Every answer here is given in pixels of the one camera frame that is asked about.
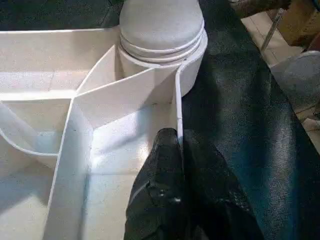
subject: plastic divider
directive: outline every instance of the plastic divider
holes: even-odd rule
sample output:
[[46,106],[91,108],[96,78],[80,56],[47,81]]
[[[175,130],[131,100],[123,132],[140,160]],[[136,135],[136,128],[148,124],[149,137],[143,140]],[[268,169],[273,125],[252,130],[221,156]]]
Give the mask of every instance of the plastic divider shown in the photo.
[[178,128],[174,78],[171,97],[159,99],[155,77],[147,69],[74,99],[44,239],[123,237],[131,187],[157,132]]

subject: white cylindrical object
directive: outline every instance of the white cylindrical object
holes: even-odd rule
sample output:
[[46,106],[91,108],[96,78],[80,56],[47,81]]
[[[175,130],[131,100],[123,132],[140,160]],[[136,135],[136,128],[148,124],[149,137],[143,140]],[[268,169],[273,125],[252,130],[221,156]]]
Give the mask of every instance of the white cylindrical object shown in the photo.
[[204,32],[198,0],[127,0],[120,14],[123,48],[144,62],[187,58]]

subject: rounded white cap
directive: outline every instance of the rounded white cap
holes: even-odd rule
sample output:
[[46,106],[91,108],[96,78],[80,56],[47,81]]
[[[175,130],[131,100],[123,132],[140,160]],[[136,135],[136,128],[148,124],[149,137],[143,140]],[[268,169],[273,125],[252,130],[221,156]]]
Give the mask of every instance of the rounded white cap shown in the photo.
[[198,0],[126,0],[120,39],[133,57],[165,63],[192,54],[204,32]]

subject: black fabric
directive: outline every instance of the black fabric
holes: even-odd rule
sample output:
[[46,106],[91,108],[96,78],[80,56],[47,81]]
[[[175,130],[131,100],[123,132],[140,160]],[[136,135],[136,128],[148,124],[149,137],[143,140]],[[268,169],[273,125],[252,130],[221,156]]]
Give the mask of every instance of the black fabric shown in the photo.
[[183,149],[194,238],[263,240],[246,194],[210,136],[186,130]]
[[0,30],[107,28],[124,0],[0,0]]
[[[0,0],[0,30],[111,27],[121,1]],[[209,42],[184,128],[224,156],[265,239],[319,239],[319,154],[228,0],[199,2]]]
[[189,222],[177,132],[161,129],[131,190],[125,240],[183,240]]

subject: gloved hand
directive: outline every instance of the gloved hand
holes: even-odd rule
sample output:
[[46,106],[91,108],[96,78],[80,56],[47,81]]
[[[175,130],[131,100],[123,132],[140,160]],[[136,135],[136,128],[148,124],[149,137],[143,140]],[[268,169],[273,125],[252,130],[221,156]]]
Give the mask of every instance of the gloved hand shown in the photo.
[[173,128],[160,130],[137,175],[124,240],[183,240],[189,222],[183,160]]
[[183,149],[192,225],[197,226],[193,239],[264,239],[247,196],[213,141],[186,130]]

